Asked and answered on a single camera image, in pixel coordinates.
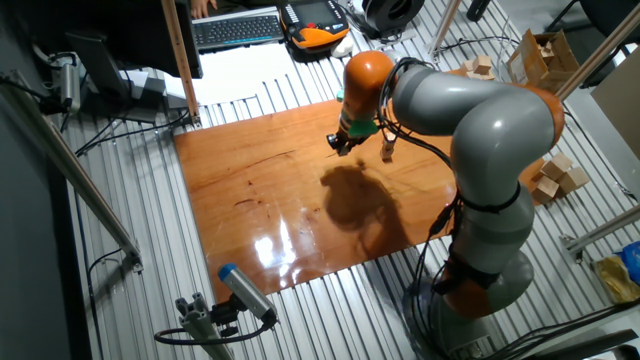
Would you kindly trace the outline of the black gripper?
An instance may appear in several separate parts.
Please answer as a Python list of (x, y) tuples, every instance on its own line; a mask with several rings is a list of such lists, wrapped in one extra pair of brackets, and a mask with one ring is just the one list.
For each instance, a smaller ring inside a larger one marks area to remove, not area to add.
[(351, 137), (348, 132), (344, 131), (327, 135), (327, 142), (333, 150), (347, 148), (347, 154), (352, 153), (357, 145), (364, 143), (367, 139), (368, 136)]

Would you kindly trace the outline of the person hand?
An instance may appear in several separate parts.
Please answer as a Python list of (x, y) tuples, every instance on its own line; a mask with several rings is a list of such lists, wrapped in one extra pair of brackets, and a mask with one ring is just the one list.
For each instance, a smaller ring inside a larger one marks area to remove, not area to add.
[(191, 16), (193, 19), (208, 18), (218, 10), (216, 0), (191, 0)]

